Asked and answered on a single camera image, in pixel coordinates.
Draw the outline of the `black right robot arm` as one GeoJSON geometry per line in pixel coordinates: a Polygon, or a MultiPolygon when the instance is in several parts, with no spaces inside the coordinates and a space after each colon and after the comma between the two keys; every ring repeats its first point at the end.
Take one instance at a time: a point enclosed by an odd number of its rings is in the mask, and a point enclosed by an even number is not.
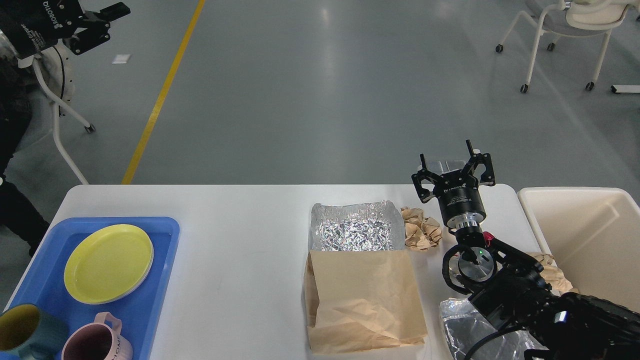
{"type": "Polygon", "coordinates": [[[421,203],[435,198],[456,244],[446,251],[441,273],[445,284],[468,296],[493,326],[465,354],[471,360],[483,346],[525,330],[543,349],[528,349],[526,360],[637,360],[639,314],[592,295],[553,294],[533,256],[494,237],[481,227],[486,211],[480,186],[496,184],[492,158],[466,141],[469,160],[457,170],[434,173],[420,155],[412,174],[421,203]]]}

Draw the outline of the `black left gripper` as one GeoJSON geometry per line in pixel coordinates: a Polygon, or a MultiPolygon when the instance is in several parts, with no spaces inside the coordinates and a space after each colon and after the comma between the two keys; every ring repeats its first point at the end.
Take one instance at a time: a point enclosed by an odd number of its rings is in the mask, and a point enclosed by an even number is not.
{"type": "Polygon", "coordinates": [[[64,39],[75,55],[110,39],[111,23],[131,13],[117,2],[100,11],[84,11],[78,0],[2,0],[1,30],[19,59],[25,59],[64,39]]]}

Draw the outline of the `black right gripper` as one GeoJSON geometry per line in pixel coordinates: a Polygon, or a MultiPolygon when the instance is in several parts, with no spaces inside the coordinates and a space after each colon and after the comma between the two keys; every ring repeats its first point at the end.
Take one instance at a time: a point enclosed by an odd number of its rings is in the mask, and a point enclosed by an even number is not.
{"type": "Polygon", "coordinates": [[[475,149],[470,139],[465,142],[470,158],[462,171],[436,174],[429,170],[425,155],[421,153],[420,167],[411,175],[420,202],[427,203],[435,196],[442,219],[450,229],[464,227],[464,223],[481,224],[487,214],[478,187],[496,185],[491,155],[475,149]],[[423,182],[434,185],[433,191],[424,187],[423,182]]]}

